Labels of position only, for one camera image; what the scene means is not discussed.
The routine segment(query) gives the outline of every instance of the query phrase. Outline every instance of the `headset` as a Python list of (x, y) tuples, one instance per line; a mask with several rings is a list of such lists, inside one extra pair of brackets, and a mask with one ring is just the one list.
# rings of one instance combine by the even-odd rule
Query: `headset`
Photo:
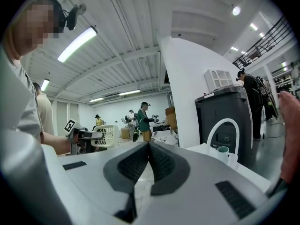
[(61, 33), (63, 32), (66, 23), (67, 28), (72, 31), (76, 24), (78, 15), (82, 15), (86, 11), (86, 5), (83, 4), (76, 4), (70, 12), (62, 9), (61, 4), (57, 0), (47, 0), (53, 4), (54, 14), (58, 17), (58, 27), (54, 28), (54, 33)]

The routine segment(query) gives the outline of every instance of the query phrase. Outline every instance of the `white mug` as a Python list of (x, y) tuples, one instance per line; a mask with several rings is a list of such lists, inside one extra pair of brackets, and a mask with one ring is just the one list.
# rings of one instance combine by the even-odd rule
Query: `white mug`
[(228, 163), (228, 152), (229, 152), (229, 148), (228, 147), (218, 147), (217, 149), (217, 158), (218, 160), (220, 160), (221, 162), (227, 164)]

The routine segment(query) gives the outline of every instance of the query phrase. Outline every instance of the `black pants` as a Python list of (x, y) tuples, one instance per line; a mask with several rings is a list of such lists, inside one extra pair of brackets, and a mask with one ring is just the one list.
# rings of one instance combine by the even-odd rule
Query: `black pants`
[(261, 138), (261, 115), (262, 107), (257, 109), (251, 108), (252, 123), (253, 123), (253, 137), (256, 139)]

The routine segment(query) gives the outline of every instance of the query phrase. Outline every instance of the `black rubber grip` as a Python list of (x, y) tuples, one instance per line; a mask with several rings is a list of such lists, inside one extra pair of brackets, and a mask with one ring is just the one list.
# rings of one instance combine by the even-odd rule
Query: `black rubber grip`
[(103, 168), (104, 177), (116, 191), (131, 194), (147, 163), (154, 174), (151, 195), (175, 192), (187, 180), (190, 166), (183, 157), (154, 143), (142, 143), (112, 158)]
[(76, 162), (76, 163), (65, 164), (65, 165), (63, 165), (63, 167), (64, 167), (65, 170), (69, 170), (69, 169), (81, 167), (81, 166), (84, 166), (84, 165), (86, 165), (86, 163), (83, 162), (83, 161), (80, 161), (80, 162)]
[(229, 181), (219, 182), (215, 185), (239, 219), (248, 216), (255, 210), (247, 199)]

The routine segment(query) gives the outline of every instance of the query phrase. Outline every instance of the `white handle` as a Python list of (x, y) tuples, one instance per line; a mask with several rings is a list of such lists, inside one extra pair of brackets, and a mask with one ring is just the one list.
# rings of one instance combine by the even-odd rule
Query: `white handle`
[(224, 118), (222, 120), (220, 120), (219, 122), (217, 122), (215, 124), (215, 126), (212, 128), (212, 130), (210, 131), (210, 134), (208, 136), (207, 139), (207, 148), (206, 148), (206, 154), (209, 154), (210, 151), (210, 144), (211, 144), (211, 140), (212, 140), (212, 136), (215, 134), (216, 130), (218, 129), (219, 126), (221, 126), (223, 123), (225, 122), (231, 122), (234, 127), (235, 127), (235, 131), (236, 131), (236, 141), (235, 141), (235, 155), (238, 155), (238, 150), (239, 150), (239, 141), (240, 141), (240, 130), (239, 130), (239, 126), (238, 124), (235, 122), (235, 120), (231, 119), (231, 118)]

